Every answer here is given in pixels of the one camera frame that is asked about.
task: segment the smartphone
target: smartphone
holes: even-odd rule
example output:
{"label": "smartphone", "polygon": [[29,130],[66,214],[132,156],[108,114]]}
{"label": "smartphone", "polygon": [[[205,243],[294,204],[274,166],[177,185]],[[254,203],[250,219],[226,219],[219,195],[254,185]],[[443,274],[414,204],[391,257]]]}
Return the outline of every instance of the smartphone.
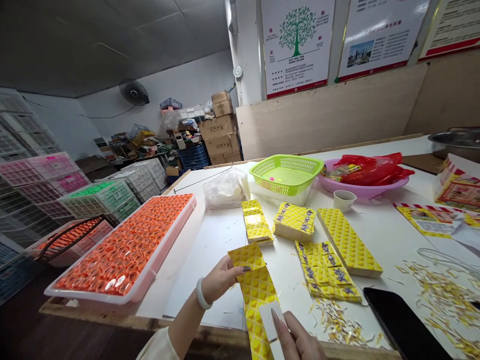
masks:
{"label": "smartphone", "polygon": [[452,359],[400,295],[371,287],[363,293],[402,359]]}

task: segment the green basket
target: green basket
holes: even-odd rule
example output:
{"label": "green basket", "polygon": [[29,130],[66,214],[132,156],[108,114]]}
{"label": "green basket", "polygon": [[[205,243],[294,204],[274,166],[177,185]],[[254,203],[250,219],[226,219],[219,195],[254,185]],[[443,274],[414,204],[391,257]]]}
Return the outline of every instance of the green basket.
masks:
{"label": "green basket", "polygon": [[262,188],[295,196],[306,190],[324,167],[322,160],[310,157],[273,155],[253,166],[250,174]]}

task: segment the woman's hand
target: woman's hand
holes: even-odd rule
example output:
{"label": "woman's hand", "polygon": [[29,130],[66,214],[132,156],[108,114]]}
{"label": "woman's hand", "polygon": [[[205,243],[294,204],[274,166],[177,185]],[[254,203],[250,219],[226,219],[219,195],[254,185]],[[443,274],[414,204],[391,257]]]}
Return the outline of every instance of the woman's hand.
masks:
{"label": "woman's hand", "polygon": [[273,309],[271,315],[285,360],[327,360],[317,339],[305,330],[290,311],[283,314],[286,324]]}
{"label": "woman's hand", "polygon": [[201,292],[207,304],[212,304],[235,285],[236,277],[251,271],[250,266],[235,266],[230,256],[225,255],[201,281]]}

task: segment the stainless steel pot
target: stainless steel pot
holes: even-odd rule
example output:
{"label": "stainless steel pot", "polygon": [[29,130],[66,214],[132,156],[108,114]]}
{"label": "stainless steel pot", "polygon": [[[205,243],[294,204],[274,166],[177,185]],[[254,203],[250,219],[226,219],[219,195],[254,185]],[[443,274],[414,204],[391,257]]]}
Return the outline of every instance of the stainless steel pot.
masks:
{"label": "stainless steel pot", "polygon": [[432,152],[445,159],[448,154],[480,163],[480,129],[447,131],[430,135]]}

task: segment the wall fan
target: wall fan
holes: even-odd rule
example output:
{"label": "wall fan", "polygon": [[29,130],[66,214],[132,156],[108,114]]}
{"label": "wall fan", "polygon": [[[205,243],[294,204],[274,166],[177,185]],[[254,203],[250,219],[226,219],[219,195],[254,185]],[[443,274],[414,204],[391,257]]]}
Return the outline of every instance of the wall fan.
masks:
{"label": "wall fan", "polygon": [[144,86],[139,83],[137,80],[133,79],[123,79],[120,81],[120,92],[130,104],[135,106],[143,106],[150,103],[149,93]]}

